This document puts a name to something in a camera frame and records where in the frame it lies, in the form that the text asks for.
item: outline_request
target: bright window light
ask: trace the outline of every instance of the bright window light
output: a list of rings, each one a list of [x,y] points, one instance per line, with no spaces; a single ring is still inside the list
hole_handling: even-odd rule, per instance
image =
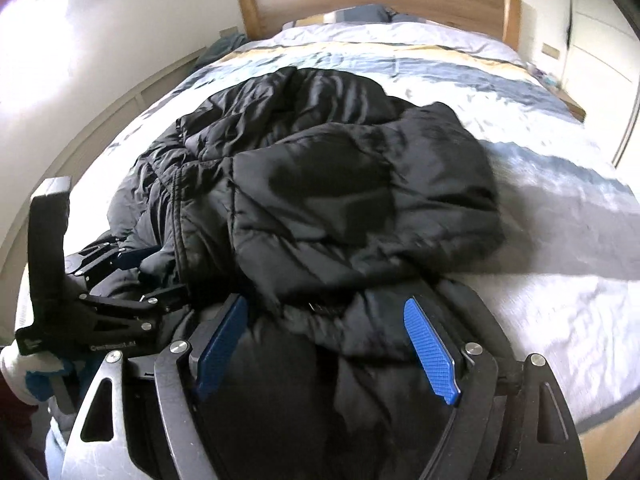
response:
[[[0,107],[46,100],[69,78],[74,56],[68,0],[15,0],[0,12]]]

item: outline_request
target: bed sheet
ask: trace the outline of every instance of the bed sheet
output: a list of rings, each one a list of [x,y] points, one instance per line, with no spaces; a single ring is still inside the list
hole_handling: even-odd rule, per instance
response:
[[[138,154],[209,95],[283,66],[357,73],[414,104],[446,103],[486,148],[506,243],[455,277],[482,297],[518,358],[548,358],[578,432],[637,413],[630,407],[640,397],[638,201],[513,50],[421,27],[428,25],[294,28],[200,69],[135,119],[75,186],[65,251],[108,229],[109,200]]]

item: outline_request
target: bed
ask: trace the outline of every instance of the bed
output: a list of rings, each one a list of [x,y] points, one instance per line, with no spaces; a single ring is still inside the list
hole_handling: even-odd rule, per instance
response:
[[[280,31],[292,20],[371,3],[425,23]],[[576,421],[589,478],[607,478],[640,430],[640,258],[628,243],[640,239],[640,206],[566,106],[524,69],[516,54],[520,0],[239,5],[254,41],[188,77],[98,157],[73,190],[65,251],[108,229],[116,187],[169,124],[252,76],[284,66],[331,68],[372,78],[417,105],[444,102],[490,156],[507,236],[494,256],[455,277],[482,297],[517,358],[548,358]]]

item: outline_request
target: blue gripper pad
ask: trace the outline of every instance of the blue gripper pad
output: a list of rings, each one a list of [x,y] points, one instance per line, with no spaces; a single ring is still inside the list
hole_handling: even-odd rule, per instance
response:
[[[404,327],[434,393],[444,397],[447,404],[455,403],[460,396],[460,388],[456,384],[453,358],[413,298],[404,304]]]
[[[239,296],[202,353],[194,388],[200,402],[204,402],[220,386],[231,354],[246,329],[248,313],[245,298]]]

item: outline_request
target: wall outlet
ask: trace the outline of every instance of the wall outlet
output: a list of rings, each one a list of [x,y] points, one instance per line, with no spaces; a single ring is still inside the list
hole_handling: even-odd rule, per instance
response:
[[[560,51],[546,43],[542,44],[542,54],[547,54],[548,56],[551,56],[553,59],[560,59]]]
[[[223,28],[220,31],[220,38],[226,38],[227,36],[231,36],[232,34],[237,34],[237,33],[238,33],[237,27]]]

